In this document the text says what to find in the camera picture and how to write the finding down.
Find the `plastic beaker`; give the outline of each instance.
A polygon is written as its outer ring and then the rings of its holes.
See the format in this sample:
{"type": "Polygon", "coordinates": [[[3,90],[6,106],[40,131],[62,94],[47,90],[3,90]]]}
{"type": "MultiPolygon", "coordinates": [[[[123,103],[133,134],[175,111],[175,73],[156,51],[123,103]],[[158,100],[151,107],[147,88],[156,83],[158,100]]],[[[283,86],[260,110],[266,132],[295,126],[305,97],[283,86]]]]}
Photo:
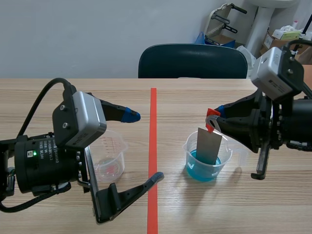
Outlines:
{"type": "Polygon", "coordinates": [[[112,182],[121,176],[125,169],[124,152],[127,149],[128,145],[121,135],[109,130],[91,144],[99,182],[112,182]]]}
{"type": "Polygon", "coordinates": [[[227,142],[228,140],[222,135],[216,164],[205,164],[196,159],[197,131],[192,133],[183,145],[183,149],[186,152],[186,168],[190,176],[199,181],[211,181],[215,179],[232,157],[233,151],[228,148],[227,142]]]}

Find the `robotic arm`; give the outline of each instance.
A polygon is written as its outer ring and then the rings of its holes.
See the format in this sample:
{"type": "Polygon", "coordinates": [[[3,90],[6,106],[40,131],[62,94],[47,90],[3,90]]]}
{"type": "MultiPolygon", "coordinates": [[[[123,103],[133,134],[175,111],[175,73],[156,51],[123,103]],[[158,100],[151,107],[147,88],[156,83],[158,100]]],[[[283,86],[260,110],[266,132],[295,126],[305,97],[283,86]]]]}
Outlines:
{"type": "Polygon", "coordinates": [[[156,173],[144,184],[118,193],[113,183],[98,190],[89,145],[106,131],[107,121],[133,123],[140,114],[129,108],[111,104],[91,93],[77,91],[65,79],[49,82],[31,108],[16,139],[0,141],[0,211],[22,211],[53,195],[71,188],[77,181],[84,193],[91,192],[97,223],[112,221],[128,206],[164,178],[156,173]],[[53,112],[54,133],[28,137],[24,132],[46,92],[63,83],[63,102],[53,112]],[[8,159],[15,157],[15,168],[8,159]],[[34,199],[15,207],[2,201],[14,195],[15,177],[22,193],[32,192],[34,199]]]}
{"type": "Polygon", "coordinates": [[[304,83],[304,69],[289,47],[272,48],[255,63],[251,81],[258,90],[234,103],[209,110],[208,129],[215,128],[260,155],[253,179],[264,179],[269,152],[285,144],[290,149],[312,151],[312,92],[304,83]],[[307,97],[294,100],[305,92],[307,97]]]}

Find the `red tape line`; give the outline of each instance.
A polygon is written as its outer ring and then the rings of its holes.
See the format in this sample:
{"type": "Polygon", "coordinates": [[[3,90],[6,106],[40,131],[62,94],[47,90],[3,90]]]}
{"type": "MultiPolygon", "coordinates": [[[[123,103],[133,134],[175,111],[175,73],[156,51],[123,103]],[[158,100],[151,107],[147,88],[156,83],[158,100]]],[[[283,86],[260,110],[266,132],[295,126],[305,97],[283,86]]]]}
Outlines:
{"type": "MultiPolygon", "coordinates": [[[[148,177],[157,172],[157,89],[151,88],[148,177]]],[[[158,234],[157,185],[148,192],[147,234],[158,234]]]]}

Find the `sink pedestal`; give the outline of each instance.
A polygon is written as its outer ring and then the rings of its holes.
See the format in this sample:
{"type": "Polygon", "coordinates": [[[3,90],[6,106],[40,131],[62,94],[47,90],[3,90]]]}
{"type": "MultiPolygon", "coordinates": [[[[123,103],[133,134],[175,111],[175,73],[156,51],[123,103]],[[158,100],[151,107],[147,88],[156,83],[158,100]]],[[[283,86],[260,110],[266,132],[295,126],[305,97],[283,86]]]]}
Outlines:
{"type": "Polygon", "coordinates": [[[246,48],[257,56],[261,49],[261,44],[270,25],[274,8],[259,7],[257,16],[253,22],[252,30],[248,36],[246,48]]]}

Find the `red clip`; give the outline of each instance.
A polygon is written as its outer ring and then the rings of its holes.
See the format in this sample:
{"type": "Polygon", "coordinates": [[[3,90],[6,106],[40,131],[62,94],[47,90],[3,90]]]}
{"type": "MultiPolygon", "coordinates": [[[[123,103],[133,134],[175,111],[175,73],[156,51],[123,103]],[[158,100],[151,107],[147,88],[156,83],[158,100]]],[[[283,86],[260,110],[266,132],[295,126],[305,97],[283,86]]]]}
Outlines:
{"type": "MultiPolygon", "coordinates": [[[[207,117],[208,116],[211,116],[211,115],[215,115],[215,116],[221,116],[221,113],[219,111],[216,111],[214,109],[210,109],[208,108],[208,111],[207,111],[207,117]]],[[[212,133],[214,131],[214,128],[213,126],[210,126],[209,124],[206,123],[206,128],[208,129],[208,132],[209,133],[212,133]]]]}

